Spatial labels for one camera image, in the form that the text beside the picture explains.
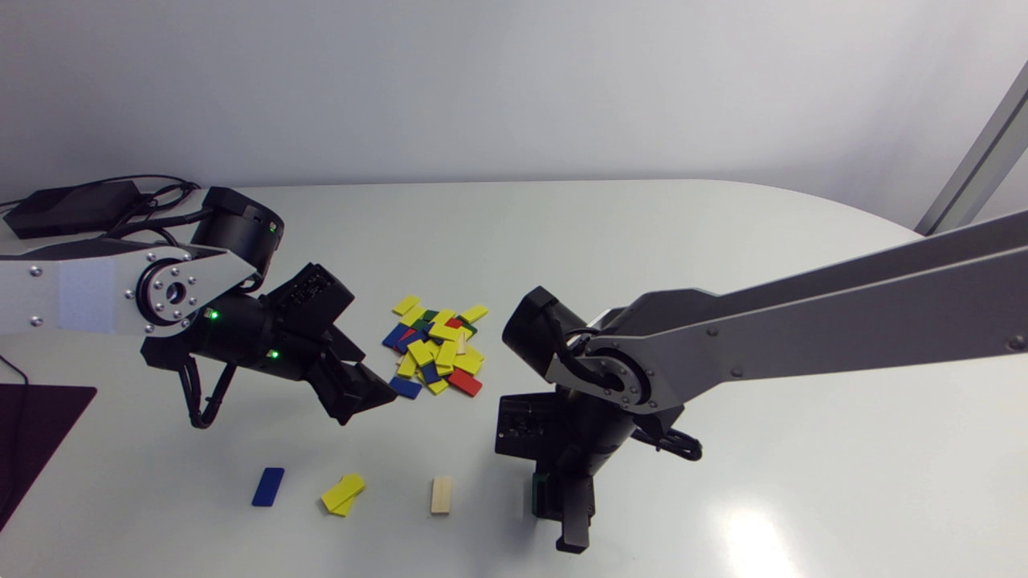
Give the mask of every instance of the pile of blocks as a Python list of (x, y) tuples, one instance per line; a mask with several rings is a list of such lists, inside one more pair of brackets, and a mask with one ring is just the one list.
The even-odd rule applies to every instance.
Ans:
[(453, 386), (475, 397), (482, 389), (475, 375), (485, 357), (468, 341), (478, 332), (472, 324), (489, 310), (475, 305), (456, 315), (452, 310), (427, 310), (420, 302), (416, 296), (408, 295), (393, 308), (393, 313), (400, 316), (400, 323), (382, 345), (401, 357), (390, 387), (410, 399), (417, 397), (423, 385), (435, 395)]

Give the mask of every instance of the yellow block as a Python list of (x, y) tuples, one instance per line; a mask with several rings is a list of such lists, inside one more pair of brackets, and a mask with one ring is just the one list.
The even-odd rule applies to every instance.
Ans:
[(469, 355), (458, 355), (453, 359), (453, 367), (460, 367), (468, 373), (474, 375), (482, 368), (482, 360), (475, 359)]
[(489, 310), (485, 305), (475, 305), (470, 310), (461, 314), (461, 317), (465, 319), (468, 323), (474, 323), (479, 319), (485, 317), (485, 314), (489, 313)]
[(453, 365), (454, 357), (456, 357), (456, 342), (443, 341), (439, 347), (439, 355), (436, 356), (436, 365)]
[(339, 483), (322, 494), (322, 503), (329, 511), (333, 511), (361, 492), (364, 492), (364, 479), (361, 478), (360, 474), (346, 474), (342, 476)]
[(425, 341), (413, 341), (407, 346), (407, 353), (414, 357), (418, 367), (432, 363), (432, 352), (429, 351), (429, 346), (425, 345)]
[(419, 302), (421, 302), (421, 299), (417, 298), (417, 295), (407, 295), (406, 297), (403, 298), (402, 301), (400, 301), (399, 303), (396, 304), (395, 308), (393, 308), (393, 313), (400, 316), (406, 315), (406, 313), (410, 311), (411, 308), (413, 308)]
[(432, 393), (439, 395), (443, 393), (443, 390), (449, 387), (449, 384), (447, 384), (445, 380), (439, 380), (435, 384), (429, 384), (426, 387), (429, 388), (429, 391)]
[(441, 310), (435, 317), (432, 318), (432, 323), (436, 326), (445, 325), (447, 321), (453, 319), (456, 313), (453, 310)]
[(421, 319), (421, 316), (425, 315), (425, 312), (429, 310), (423, 308), (421, 305), (414, 305), (410, 308), (407, 313), (403, 314), (403, 317), (400, 318), (400, 323), (410, 327), (415, 321)]
[(465, 355), (467, 355), (468, 357), (477, 359), (479, 361), (485, 361), (485, 356), (482, 355), (482, 354), (480, 354), (480, 353), (478, 353), (478, 350), (476, 350), (475, 348), (471, 347), (470, 345), (468, 346), (467, 349), (468, 349), (468, 353), (466, 353)]
[(429, 335), (432, 337), (439, 337), (440, 339), (447, 341), (455, 341), (461, 334), (452, 327), (446, 327), (445, 325), (436, 323), (432, 326), (432, 329), (429, 330)]
[(396, 374), (409, 380), (414, 375), (414, 369), (417, 369), (417, 362), (414, 361), (414, 356), (408, 353), (403, 356), (403, 362), (400, 363), (400, 368), (396, 370)]

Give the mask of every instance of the rectangular block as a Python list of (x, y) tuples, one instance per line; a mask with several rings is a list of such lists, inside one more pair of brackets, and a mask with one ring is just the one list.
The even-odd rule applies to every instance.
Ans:
[(430, 363), (425, 364), (425, 366), (421, 367), (421, 373), (425, 374), (425, 383), (426, 384), (433, 384), (433, 383), (439, 381), (439, 373), (436, 372), (436, 364), (435, 363), (431, 363), (430, 362)]
[(254, 506), (270, 507), (274, 503), (276, 495), (279, 494), (279, 484), (282, 483), (282, 476), (285, 473), (285, 468), (264, 468), (251, 503)]
[(410, 327), (411, 325), (414, 324), (415, 321), (421, 319), (423, 315), (425, 315), (425, 308), (423, 308), (421, 305), (414, 305), (410, 308), (410, 311), (403, 314), (403, 317), (400, 318), (400, 323), (403, 323), (407, 327)]
[(399, 303), (393, 308), (393, 313), (403, 316), (406, 315), (408, 311), (414, 308), (417, 303), (421, 302), (421, 299), (417, 298), (416, 295), (407, 295)]
[(409, 380), (414, 376), (414, 369), (417, 369), (417, 363), (414, 361), (414, 356), (408, 353), (403, 356), (403, 361), (400, 362), (400, 367), (396, 370), (396, 374)]
[(485, 314), (489, 313), (489, 310), (485, 305), (475, 305), (470, 310), (461, 314), (461, 319), (467, 321), (468, 323), (474, 323), (479, 319), (485, 317)]
[(470, 355), (458, 355), (453, 359), (453, 367), (457, 369), (464, 369), (468, 373), (474, 375), (478, 373), (478, 370), (482, 368), (482, 360), (471, 357)]
[(361, 492), (364, 492), (364, 479), (356, 473), (346, 474), (342, 476), (339, 483), (322, 494), (322, 503), (325, 504), (326, 509), (332, 511)]
[(449, 382), (451, 386), (470, 395), (471, 397), (478, 395), (478, 392), (482, 389), (482, 383), (469, 375), (463, 369), (454, 369), (453, 372), (446, 377), (446, 381)]
[(437, 365), (453, 365), (453, 358), (456, 357), (456, 341), (443, 341), (439, 346), (439, 354), (436, 355)]
[(439, 395), (443, 393), (443, 390), (449, 387), (449, 384), (447, 384), (446, 381), (444, 380), (439, 380), (438, 382), (434, 384), (429, 384), (428, 386), (425, 387), (429, 388), (429, 391), (432, 392), (433, 394)]
[(442, 323), (436, 323), (432, 326), (432, 329), (429, 330), (429, 336), (446, 341), (455, 341), (457, 336), (460, 336), (460, 333), (457, 333), (457, 330), (452, 327), (446, 327)]
[(410, 331), (409, 327), (403, 324), (398, 324), (392, 331), (389, 332), (389, 335), (386, 335), (386, 338), (382, 339), (382, 345), (387, 348), (395, 348), (407, 331)]
[(419, 367), (432, 363), (432, 352), (429, 351), (429, 346), (425, 345), (425, 341), (413, 341), (407, 346), (407, 351), (414, 356), (414, 361)]
[(453, 495), (453, 478), (448, 475), (437, 475), (432, 479), (432, 506), (434, 514), (448, 514)]
[(408, 382), (400, 377), (390, 380), (389, 387), (393, 388), (396, 393), (410, 399), (414, 399), (417, 397), (417, 394), (421, 393), (421, 384), (415, 384), (414, 382)]
[(432, 318), (432, 323), (436, 325), (445, 325), (447, 321), (453, 319), (453, 310), (440, 310), (435, 317)]

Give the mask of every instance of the blue block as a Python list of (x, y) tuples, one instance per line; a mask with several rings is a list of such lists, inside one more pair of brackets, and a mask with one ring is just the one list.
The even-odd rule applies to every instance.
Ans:
[(439, 381), (439, 373), (436, 371), (436, 362), (432, 362), (424, 367), (421, 367), (421, 373), (425, 373), (425, 383), (434, 384)]
[(403, 377), (393, 377), (389, 383), (389, 387), (396, 390), (396, 393), (402, 395), (403, 397), (409, 397), (414, 399), (417, 394), (421, 393), (421, 384), (416, 382), (408, 382)]
[(266, 507), (273, 504), (274, 495), (279, 493), (279, 484), (282, 483), (282, 476), (285, 473), (285, 468), (264, 468), (264, 474), (260, 476), (260, 483), (257, 484), (257, 492), (254, 493), (253, 505)]
[(398, 323), (396, 329), (390, 331), (389, 335), (382, 339), (382, 345), (387, 348), (395, 348), (400, 342), (400, 337), (407, 332), (407, 329), (410, 328), (402, 323)]

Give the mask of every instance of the red block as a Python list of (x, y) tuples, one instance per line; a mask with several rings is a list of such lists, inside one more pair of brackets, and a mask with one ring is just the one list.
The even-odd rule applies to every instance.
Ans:
[(470, 373), (460, 367), (454, 368), (453, 372), (446, 376), (446, 381), (471, 397), (475, 397), (482, 389), (481, 382), (472, 377)]

